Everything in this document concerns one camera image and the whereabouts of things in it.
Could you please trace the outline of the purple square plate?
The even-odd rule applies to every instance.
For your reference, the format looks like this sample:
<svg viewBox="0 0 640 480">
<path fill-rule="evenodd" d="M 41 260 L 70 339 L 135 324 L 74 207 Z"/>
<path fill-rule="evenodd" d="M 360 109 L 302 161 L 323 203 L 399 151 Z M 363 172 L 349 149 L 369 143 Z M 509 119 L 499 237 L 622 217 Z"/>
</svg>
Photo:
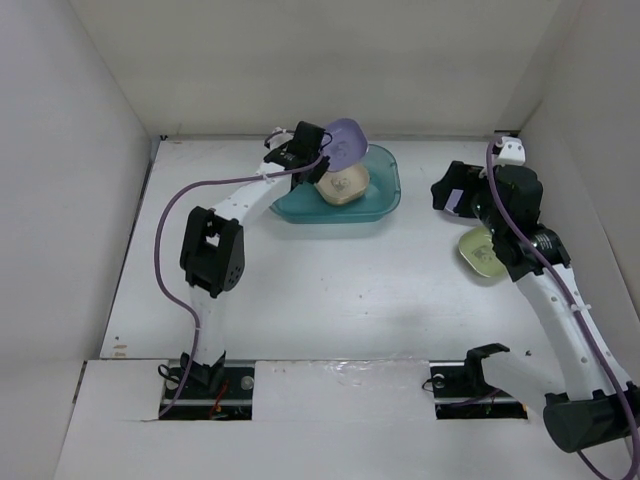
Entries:
<svg viewBox="0 0 640 480">
<path fill-rule="evenodd" d="M 360 124 L 351 118 L 341 118 L 325 127 L 329 143 L 323 147 L 323 154 L 329 158 L 328 170 L 338 172 L 357 163 L 369 149 L 368 139 Z"/>
<path fill-rule="evenodd" d="M 456 214 L 456 208 L 460 202 L 460 199 L 462 198 L 464 194 L 463 190 L 460 189 L 452 189 L 451 193 L 449 195 L 449 198 L 446 202 L 445 205 L 445 210 L 452 212 L 453 214 Z"/>
</svg>

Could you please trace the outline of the cream square plate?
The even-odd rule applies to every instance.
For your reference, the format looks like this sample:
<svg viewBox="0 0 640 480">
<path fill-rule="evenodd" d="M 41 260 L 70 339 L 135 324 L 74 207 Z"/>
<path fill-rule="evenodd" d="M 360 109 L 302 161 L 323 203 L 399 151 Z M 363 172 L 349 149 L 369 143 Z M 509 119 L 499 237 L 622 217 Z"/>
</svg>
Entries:
<svg viewBox="0 0 640 480">
<path fill-rule="evenodd" d="M 315 188 L 329 205 L 343 206 L 361 198 L 369 184 L 367 168 L 362 164 L 354 164 L 340 171 L 327 171 Z"/>
</svg>

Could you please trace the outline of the teal plastic bin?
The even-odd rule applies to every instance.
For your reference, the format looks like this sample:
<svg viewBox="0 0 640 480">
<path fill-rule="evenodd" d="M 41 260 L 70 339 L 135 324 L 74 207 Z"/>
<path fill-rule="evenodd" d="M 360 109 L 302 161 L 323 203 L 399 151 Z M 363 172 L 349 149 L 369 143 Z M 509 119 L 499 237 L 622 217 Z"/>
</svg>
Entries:
<svg viewBox="0 0 640 480">
<path fill-rule="evenodd" d="M 331 205 L 314 185 L 303 184 L 270 206 L 293 224 L 369 223 L 393 212 L 401 200 L 398 164 L 393 154 L 378 145 L 369 147 L 361 165 L 369 173 L 364 193 L 344 205 Z"/>
</svg>

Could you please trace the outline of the light green square plate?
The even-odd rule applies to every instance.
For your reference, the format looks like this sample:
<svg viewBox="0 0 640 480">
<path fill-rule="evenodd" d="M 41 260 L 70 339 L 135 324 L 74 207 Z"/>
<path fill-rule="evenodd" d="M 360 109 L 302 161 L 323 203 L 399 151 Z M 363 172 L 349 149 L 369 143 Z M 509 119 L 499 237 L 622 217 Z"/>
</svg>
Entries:
<svg viewBox="0 0 640 480">
<path fill-rule="evenodd" d="M 507 273 L 493 250 L 491 232 L 483 226 L 474 227 L 459 238 L 458 252 L 480 277 L 499 278 Z"/>
</svg>

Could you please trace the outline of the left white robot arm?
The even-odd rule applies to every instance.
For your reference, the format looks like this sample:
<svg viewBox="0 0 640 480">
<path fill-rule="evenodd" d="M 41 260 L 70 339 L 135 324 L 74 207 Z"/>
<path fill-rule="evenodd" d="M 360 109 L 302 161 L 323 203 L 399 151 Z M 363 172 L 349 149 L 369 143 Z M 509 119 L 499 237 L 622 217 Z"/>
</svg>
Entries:
<svg viewBox="0 0 640 480">
<path fill-rule="evenodd" d="M 189 285 L 190 307 L 197 315 L 197 346 L 184 354 L 187 384 L 201 396 L 222 387 L 226 349 L 223 315 L 213 303 L 235 288 L 245 269 L 245 230 L 298 184 L 313 183 L 327 171 L 323 149 L 333 140 L 326 129 L 301 121 L 293 133 L 275 132 L 269 152 L 249 180 L 216 205 L 194 208 L 187 219 L 180 267 Z"/>
</svg>

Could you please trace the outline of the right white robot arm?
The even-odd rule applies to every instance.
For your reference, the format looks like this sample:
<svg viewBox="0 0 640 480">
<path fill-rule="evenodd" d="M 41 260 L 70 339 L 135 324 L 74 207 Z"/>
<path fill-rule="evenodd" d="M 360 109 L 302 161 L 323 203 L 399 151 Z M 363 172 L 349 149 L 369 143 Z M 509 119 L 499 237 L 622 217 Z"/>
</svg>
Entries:
<svg viewBox="0 0 640 480">
<path fill-rule="evenodd" d="M 575 282 L 559 236 L 539 221 L 543 186 L 524 166 L 485 172 L 459 161 L 432 185 L 433 207 L 477 218 L 493 250 L 535 312 L 562 378 L 536 370 L 508 347 L 493 343 L 468 351 L 462 381 L 473 393 L 499 389 L 541 415 L 566 453 L 610 441 L 639 441 L 639 388 L 597 330 Z"/>
</svg>

